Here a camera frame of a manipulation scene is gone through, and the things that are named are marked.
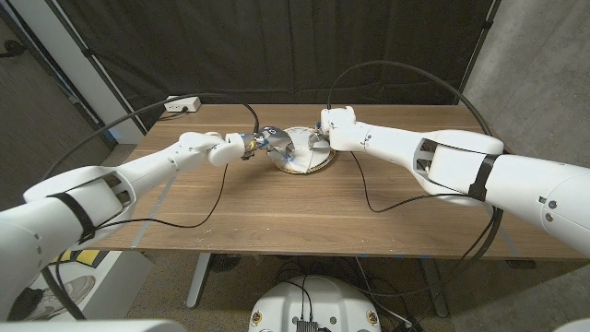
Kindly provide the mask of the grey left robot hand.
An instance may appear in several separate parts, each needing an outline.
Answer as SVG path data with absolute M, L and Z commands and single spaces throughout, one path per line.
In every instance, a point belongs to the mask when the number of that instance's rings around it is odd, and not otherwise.
M 262 127 L 254 134 L 254 149 L 266 151 L 272 161 L 290 161 L 294 153 L 294 144 L 290 135 L 275 126 Z

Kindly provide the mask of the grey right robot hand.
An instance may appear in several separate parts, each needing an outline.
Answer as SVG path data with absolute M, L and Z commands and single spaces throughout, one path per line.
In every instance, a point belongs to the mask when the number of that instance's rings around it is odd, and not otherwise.
M 316 148 L 330 148 L 329 137 L 320 133 L 311 133 L 308 139 L 308 148 L 309 150 Z

